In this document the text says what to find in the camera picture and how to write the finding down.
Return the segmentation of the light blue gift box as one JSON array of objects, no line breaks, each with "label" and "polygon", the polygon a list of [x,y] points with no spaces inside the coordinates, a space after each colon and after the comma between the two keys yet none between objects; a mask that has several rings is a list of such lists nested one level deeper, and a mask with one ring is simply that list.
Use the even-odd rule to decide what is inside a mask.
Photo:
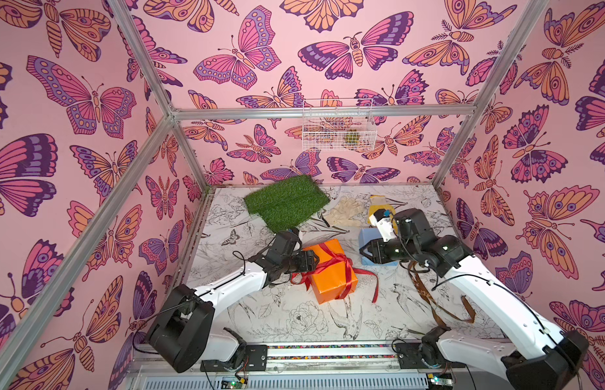
[{"label": "light blue gift box", "polygon": [[384,242],[375,227],[367,227],[359,233],[359,255],[364,266],[397,266],[402,259],[403,249],[398,239]]}]

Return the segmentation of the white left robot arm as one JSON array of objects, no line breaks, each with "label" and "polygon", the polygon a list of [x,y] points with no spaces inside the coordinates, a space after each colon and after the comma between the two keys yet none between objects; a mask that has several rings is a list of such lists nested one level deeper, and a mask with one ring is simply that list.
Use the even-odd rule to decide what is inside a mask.
[{"label": "white left robot arm", "polygon": [[205,369],[236,371],[250,359],[247,342],[229,328],[217,329],[214,320],[244,297],[275,284],[282,276],[315,271],[319,257],[305,251],[296,228],[278,232],[269,244],[250,258],[235,256],[242,267],[210,284],[177,286],[155,315],[144,342],[177,373],[197,362]]}]

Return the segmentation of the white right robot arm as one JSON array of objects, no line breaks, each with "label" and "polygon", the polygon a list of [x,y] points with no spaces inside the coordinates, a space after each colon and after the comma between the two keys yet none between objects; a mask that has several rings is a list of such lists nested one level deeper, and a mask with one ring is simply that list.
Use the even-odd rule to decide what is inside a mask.
[{"label": "white right robot arm", "polygon": [[436,236],[423,211],[379,209],[368,220],[380,238],[360,250],[364,257],[374,263],[410,260],[432,271],[435,286],[451,284],[465,293],[507,337],[496,342],[438,325],[420,340],[419,356],[426,367],[458,362],[497,375],[515,389],[562,389],[578,375],[588,340],[536,313],[460,239]]}]

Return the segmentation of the green artificial grass mat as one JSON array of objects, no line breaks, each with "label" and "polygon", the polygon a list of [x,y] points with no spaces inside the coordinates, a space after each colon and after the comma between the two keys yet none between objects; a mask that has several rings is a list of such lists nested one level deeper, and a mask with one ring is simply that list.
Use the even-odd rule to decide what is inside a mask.
[{"label": "green artificial grass mat", "polygon": [[308,175],[276,182],[245,196],[250,215],[258,215],[272,232],[297,228],[330,202]]}]

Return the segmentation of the yellow work glove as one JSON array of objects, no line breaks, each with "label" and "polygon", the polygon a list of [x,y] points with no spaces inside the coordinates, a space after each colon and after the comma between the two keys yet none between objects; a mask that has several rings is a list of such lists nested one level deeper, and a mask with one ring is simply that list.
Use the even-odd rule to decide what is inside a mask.
[{"label": "yellow work glove", "polygon": [[385,196],[372,195],[370,196],[370,206],[368,208],[368,217],[373,216],[378,210],[386,210],[390,214],[395,214],[395,209],[390,205]]}]

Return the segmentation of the green object in basket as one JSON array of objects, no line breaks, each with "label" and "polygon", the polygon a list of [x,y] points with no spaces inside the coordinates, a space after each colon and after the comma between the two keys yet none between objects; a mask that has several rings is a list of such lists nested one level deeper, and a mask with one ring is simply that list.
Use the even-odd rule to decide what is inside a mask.
[{"label": "green object in basket", "polygon": [[346,148],[356,148],[359,145],[359,133],[357,131],[348,131],[343,139],[343,146]]}]

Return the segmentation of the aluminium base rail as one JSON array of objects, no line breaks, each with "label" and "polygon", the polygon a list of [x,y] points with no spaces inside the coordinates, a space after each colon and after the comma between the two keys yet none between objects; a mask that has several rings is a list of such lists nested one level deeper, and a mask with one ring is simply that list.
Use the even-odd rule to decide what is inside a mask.
[{"label": "aluminium base rail", "polygon": [[140,354],[123,389],[507,389],[503,379],[460,363],[427,368],[418,341],[250,344],[239,370],[199,362],[177,373]]}]

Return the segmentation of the aluminium frame post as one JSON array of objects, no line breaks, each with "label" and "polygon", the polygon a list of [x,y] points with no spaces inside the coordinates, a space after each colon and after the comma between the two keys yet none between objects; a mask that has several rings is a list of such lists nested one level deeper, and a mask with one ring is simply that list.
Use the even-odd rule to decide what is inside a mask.
[{"label": "aluminium frame post", "polygon": [[171,99],[165,92],[164,86],[153,65],[151,56],[148,54],[141,35],[135,26],[132,14],[130,14],[125,1],[109,1],[109,6],[113,9],[117,25],[121,29],[138,62],[138,66],[143,72],[143,79],[145,79],[151,87],[152,95],[163,112],[164,120],[169,121],[169,124],[164,126],[165,131],[171,132],[177,138],[181,151],[190,166],[190,170],[195,176],[195,180],[197,180],[197,183],[204,193],[208,192],[209,185],[203,176],[202,169],[198,164],[194,151],[180,123],[177,123],[177,110],[174,108]]}]

